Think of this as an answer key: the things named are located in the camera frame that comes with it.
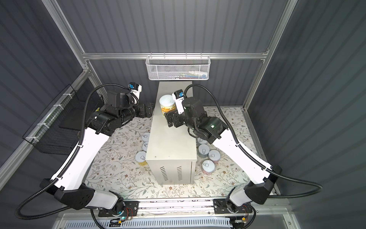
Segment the orange label can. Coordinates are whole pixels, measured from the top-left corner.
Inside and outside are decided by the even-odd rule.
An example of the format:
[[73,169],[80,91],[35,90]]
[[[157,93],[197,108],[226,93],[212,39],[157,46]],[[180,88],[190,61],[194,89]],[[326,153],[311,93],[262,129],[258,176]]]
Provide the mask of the orange label can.
[[170,111],[176,110],[175,101],[171,94],[161,96],[161,98],[159,99],[159,104],[163,115]]

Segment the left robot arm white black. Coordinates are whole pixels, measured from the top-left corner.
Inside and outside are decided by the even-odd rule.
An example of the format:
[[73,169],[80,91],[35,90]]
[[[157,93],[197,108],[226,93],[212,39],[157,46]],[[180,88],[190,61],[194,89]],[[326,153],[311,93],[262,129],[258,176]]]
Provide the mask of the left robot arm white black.
[[69,208],[103,208],[115,215],[124,211],[124,199],[111,191],[96,190],[84,183],[95,156],[116,129],[134,118],[152,116],[152,107],[139,102],[140,85],[129,84],[128,92],[109,92],[108,103],[87,114],[82,123],[79,141],[60,169],[44,179],[40,187]]

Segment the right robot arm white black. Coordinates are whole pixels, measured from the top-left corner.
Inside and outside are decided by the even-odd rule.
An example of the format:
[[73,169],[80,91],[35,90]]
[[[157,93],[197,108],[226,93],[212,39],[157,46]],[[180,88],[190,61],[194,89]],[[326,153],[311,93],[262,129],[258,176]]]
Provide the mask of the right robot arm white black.
[[[276,176],[265,171],[271,168],[271,165],[243,143],[235,141],[226,118],[208,116],[199,99],[185,97],[182,92],[168,97],[175,105],[175,110],[164,114],[169,127],[187,126],[197,137],[223,151],[247,174],[249,180],[233,188],[226,197],[228,210],[236,213],[241,206],[250,202],[263,205],[277,181]],[[254,159],[265,168],[253,162]]]

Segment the pink label can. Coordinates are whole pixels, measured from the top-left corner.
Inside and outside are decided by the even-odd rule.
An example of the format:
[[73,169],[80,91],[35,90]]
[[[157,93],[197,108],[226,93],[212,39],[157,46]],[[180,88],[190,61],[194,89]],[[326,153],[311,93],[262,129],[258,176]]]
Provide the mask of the pink label can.
[[201,164],[201,170],[204,174],[210,175],[215,171],[215,164],[211,160],[204,160]]
[[209,154],[208,154],[208,157],[209,159],[215,164],[217,165],[218,162],[220,161],[221,159],[221,154],[219,151],[217,150],[211,150],[209,151]]

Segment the pink label can front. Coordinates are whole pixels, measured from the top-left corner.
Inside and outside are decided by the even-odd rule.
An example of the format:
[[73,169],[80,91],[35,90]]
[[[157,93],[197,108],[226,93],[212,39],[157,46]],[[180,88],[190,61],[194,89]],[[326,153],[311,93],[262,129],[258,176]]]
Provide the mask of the pink label can front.
[[201,170],[204,174],[210,175],[215,171],[215,164],[211,160],[204,160],[201,164]]

